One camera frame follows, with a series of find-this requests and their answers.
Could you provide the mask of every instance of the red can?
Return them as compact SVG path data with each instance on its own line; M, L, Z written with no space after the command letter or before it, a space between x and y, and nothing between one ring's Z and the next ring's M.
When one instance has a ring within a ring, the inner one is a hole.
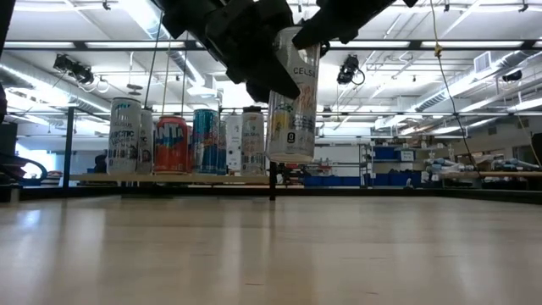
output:
M154 171L186 173L189 136L185 119L163 116L156 127Z
M192 172L192 165L194 163L194 146L192 143L192 126L188 126L188 155L186 155L186 163L188 164L186 166L186 172L191 173Z

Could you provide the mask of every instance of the blue can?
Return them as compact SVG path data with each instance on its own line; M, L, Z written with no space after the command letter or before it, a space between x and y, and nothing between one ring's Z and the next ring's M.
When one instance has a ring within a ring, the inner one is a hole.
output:
M217 160L217 175L227 175L228 168L226 166L226 121L220 121L218 129L218 160Z
M194 112L194 129L192 131L194 174L217 174L218 124L217 111L198 109Z

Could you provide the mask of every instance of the wooden floor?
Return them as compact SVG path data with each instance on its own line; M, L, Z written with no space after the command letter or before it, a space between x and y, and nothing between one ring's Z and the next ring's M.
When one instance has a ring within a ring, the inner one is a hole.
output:
M0 206L0 304L523 305L542 208L407 197Z

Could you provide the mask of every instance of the can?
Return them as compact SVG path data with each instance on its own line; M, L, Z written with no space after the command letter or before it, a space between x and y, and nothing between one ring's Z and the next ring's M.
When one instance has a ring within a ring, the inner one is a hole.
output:
M194 174L217 174L218 121L217 111L198 109L194 112Z
M228 174L228 166L226 164L226 135L226 121L221 120L218 128L217 175Z
M188 126L188 154L186 155L186 173L192 173L192 167L194 166L194 141L192 140L192 126Z
M241 127L241 175L265 175L263 114L259 107L243 108Z
M135 174L141 125L141 104L133 98L116 97L111 103L108 173Z
M185 119L173 115L163 116L156 127L154 171L186 173L188 126Z
M228 169L241 171L241 125L242 117L232 114L226 119L226 161Z
M152 173L153 145L154 123L152 122L152 110L144 108L141 111L141 127L139 129L137 174L149 175Z
M292 38L300 29L283 29L275 39L277 58L301 91L296 100L269 96L267 155L278 163L306 164L314 157L320 46L297 50Z

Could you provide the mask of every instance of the white can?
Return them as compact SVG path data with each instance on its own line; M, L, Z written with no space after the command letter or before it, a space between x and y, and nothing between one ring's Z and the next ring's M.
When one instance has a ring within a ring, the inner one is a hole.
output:
M241 127L241 175L265 175L263 114L259 107L243 109Z
M141 125L141 104L133 98L116 97L111 103L108 173L135 174Z
M152 173L154 143L154 123L152 122L152 110L142 109L141 128L139 130L139 146L137 158L137 174L149 175Z
M226 119L226 162L228 169L241 171L241 125L242 118L232 114Z
M306 164L314 157L320 46L297 50L291 40L300 29L286 28L275 39L277 58L301 91L296 100L271 91L267 155L277 163Z

